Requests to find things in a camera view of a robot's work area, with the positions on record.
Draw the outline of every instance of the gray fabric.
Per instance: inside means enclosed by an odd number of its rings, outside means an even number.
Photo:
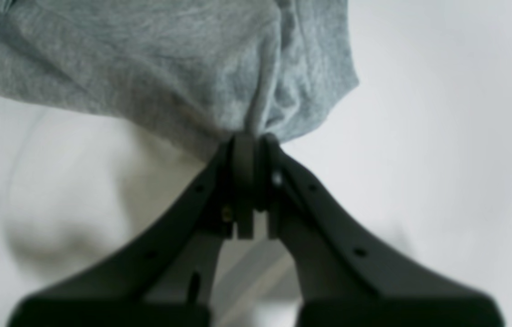
[[[302,136],[357,83],[346,0],[0,0],[0,96],[203,160],[240,130]]]

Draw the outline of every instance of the white background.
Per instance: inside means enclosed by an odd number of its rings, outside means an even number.
[[[512,326],[512,0],[350,0],[349,14],[360,87],[285,151],[387,242],[492,294]],[[127,122],[0,99],[0,326],[202,167]]]

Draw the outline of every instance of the black plastic arm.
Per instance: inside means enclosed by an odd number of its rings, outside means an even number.
[[[161,219],[75,277],[32,294],[11,327],[210,325],[222,242],[252,211],[294,257],[300,327],[501,327],[492,298],[451,281],[360,226],[317,178],[267,134],[236,134]]]

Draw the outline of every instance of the gray cloth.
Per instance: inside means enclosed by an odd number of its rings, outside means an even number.
[[[121,117],[208,160],[357,85],[346,0],[0,0],[0,96]]]

